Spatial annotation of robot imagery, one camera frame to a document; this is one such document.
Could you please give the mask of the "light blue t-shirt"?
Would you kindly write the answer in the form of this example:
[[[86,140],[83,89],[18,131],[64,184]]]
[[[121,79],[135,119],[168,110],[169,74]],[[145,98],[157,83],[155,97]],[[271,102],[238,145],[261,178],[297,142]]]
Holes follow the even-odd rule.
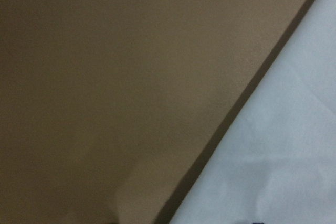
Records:
[[[335,0],[315,0],[171,223],[335,223]]]

